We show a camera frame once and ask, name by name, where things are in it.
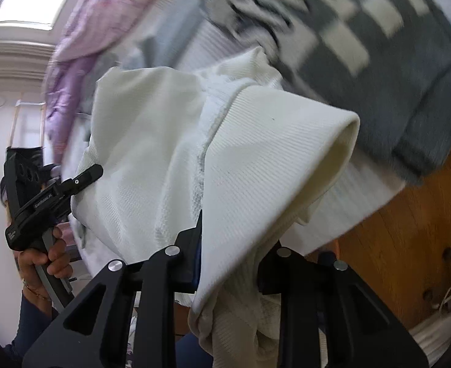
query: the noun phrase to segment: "bracelet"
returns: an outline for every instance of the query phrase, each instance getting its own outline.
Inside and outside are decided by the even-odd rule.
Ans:
[[[45,301],[47,301],[47,302],[52,302],[52,300],[49,299],[48,297],[45,297],[45,296],[43,296],[43,295],[40,295],[39,293],[37,293],[37,292],[35,292],[33,289],[31,289],[31,288],[29,287],[28,283],[26,282],[26,280],[24,280],[24,279],[23,279],[23,285],[24,285],[24,287],[25,287],[26,289],[28,289],[28,290],[29,290],[33,295],[35,295],[36,297],[38,297],[38,298],[40,298],[40,299],[42,299],[42,300],[45,300]]]

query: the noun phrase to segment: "ribbed fabric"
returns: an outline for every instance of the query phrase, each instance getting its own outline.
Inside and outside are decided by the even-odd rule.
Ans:
[[[354,116],[278,90],[248,87],[232,104],[205,157],[214,236],[189,317],[214,366],[275,365],[279,301],[257,292],[258,264],[336,180],[356,130]]]
[[[355,148],[349,164],[309,221],[298,220],[282,245],[307,255],[343,235],[388,203],[405,186],[396,173]]]
[[[172,244],[202,209],[190,328],[216,367],[270,364],[279,302],[259,295],[257,266],[336,181],[358,128],[353,112],[280,90],[261,48],[195,74],[113,69],[79,167],[104,173],[72,212],[132,263]]]
[[[203,21],[183,52],[176,68],[186,72],[196,71],[215,65],[217,61],[239,54],[246,49],[210,22]]]
[[[425,352],[430,366],[435,364],[451,344],[451,313],[434,313],[410,330],[411,335]]]

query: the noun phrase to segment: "wrist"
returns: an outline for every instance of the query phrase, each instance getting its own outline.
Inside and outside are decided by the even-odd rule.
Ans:
[[[42,299],[38,294],[29,289],[26,285],[23,287],[23,295],[27,301],[38,308],[48,317],[52,317],[52,301]]]

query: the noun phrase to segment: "gray checkered blanket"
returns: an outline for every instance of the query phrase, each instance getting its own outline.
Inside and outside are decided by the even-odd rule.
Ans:
[[[359,146],[412,183],[451,149],[451,25],[432,0],[203,0],[296,93],[355,111]]]

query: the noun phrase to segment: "knit fabric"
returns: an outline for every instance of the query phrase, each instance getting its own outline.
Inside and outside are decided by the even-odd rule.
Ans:
[[[74,216],[128,263],[195,225],[202,267],[189,325],[214,366],[274,366],[279,303],[257,265],[333,185],[352,153],[353,112],[280,89],[261,48],[194,74],[110,70],[100,81],[79,171],[103,176]]]
[[[360,115],[359,145],[418,183],[451,149],[451,25],[432,0],[204,0],[295,92]]]

